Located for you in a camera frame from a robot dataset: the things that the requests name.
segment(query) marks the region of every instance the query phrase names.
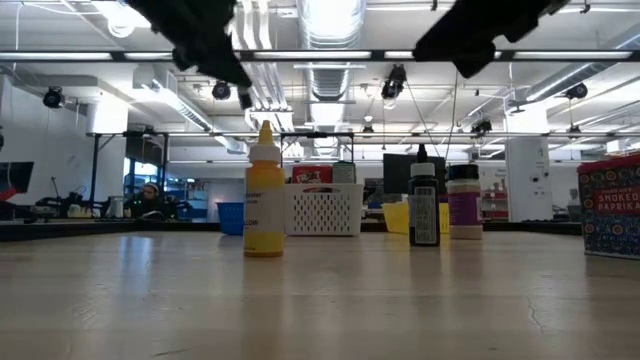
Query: label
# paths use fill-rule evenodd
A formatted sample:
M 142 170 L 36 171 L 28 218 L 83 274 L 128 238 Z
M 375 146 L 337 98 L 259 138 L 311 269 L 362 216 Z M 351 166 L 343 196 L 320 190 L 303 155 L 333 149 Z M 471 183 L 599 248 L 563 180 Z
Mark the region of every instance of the label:
M 626 186 L 594 192 L 595 211 L 601 214 L 640 214 L 640 186 Z
M 283 232 L 284 196 L 280 189 L 247 191 L 244 204 L 245 232 Z
M 416 187 L 409 195 L 409 226 L 414 228 L 416 244 L 437 244 L 440 226 L 436 208 L 436 189 Z
M 449 223 L 451 226 L 482 225 L 480 193 L 449 194 Z

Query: security camera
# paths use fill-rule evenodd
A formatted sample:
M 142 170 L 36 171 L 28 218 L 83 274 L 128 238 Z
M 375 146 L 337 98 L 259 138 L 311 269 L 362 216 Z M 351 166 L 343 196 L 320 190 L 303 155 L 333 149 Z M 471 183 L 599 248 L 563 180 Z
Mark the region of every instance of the security camera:
M 572 87 L 571 89 L 567 90 L 567 92 L 564 93 L 564 96 L 567 97 L 569 100 L 573 100 L 573 99 L 584 99 L 585 97 L 587 97 L 587 94 L 589 94 L 589 89 L 587 88 L 587 85 L 580 83 Z
M 62 88 L 59 86 L 50 87 L 42 99 L 44 106 L 49 109 L 61 109 L 64 107 L 65 102 L 64 95 L 62 95 Z
M 471 127 L 471 132 L 476 134 L 485 134 L 491 130 L 493 130 L 493 126 L 491 125 L 491 120 L 488 118 L 478 121 Z
M 384 100 L 392 100 L 397 98 L 402 90 L 404 90 L 404 83 L 407 81 L 407 72 L 404 69 L 404 65 L 393 65 L 389 77 L 384 82 L 382 87 L 382 98 Z
M 227 100 L 231 96 L 231 88 L 224 81 L 216 81 L 211 94 L 216 100 Z

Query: ceiling light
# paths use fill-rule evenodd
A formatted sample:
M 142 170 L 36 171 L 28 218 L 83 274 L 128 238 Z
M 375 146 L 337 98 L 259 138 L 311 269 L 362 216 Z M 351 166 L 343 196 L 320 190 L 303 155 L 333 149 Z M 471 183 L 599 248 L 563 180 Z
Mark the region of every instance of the ceiling light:
M 221 136 L 231 136 L 231 137 L 258 137 L 260 134 L 258 132 L 225 132 L 220 133 Z
M 125 53 L 124 56 L 134 61 L 173 60 L 170 52 L 136 52 Z
M 207 164 L 206 160 L 169 160 L 169 164 Z
M 370 51 L 256 51 L 259 60 L 299 60 L 299 59 L 369 59 Z
M 621 60 L 631 56 L 631 51 L 518 51 L 514 59 L 519 60 L 564 60 L 571 59 L 597 59 L 597 60 Z
M 106 52 L 0 52 L 3 61 L 100 61 L 112 60 Z
M 169 133 L 170 137 L 209 137 L 208 133 Z
M 294 64 L 296 70 L 362 70 L 366 65 L 362 64 Z
M 150 28 L 149 21 L 139 12 L 128 5 L 117 1 L 92 1 L 95 6 L 109 22 L 117 26 L 128 26 L 138 28 Z
M 384 58 L 388 60 L 412 60 L 411 51 L 385 51 Z

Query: smoked paprika box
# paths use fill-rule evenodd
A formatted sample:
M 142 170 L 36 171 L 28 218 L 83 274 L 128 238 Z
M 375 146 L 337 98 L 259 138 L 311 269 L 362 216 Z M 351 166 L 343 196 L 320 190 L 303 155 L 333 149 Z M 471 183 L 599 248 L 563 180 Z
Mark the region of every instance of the smoked paprika box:
M 640 155 L 578 167 L 585 253 L 640 259 Z

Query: monitor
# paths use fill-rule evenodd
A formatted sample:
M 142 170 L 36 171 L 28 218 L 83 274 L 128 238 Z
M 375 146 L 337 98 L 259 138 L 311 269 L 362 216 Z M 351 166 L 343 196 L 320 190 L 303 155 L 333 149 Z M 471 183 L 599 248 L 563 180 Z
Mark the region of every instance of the monitor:
M 415 155 L 384 154 L 382 158 L 384 193 L 408 194 L 409 180 L 411 180 L 411 164 L 416 160 Z M 439 182 L 440 195 L 447 193 L 447 166 L 444 158 L 429 156 L 427 160 L 436 167 L 436 179 Z

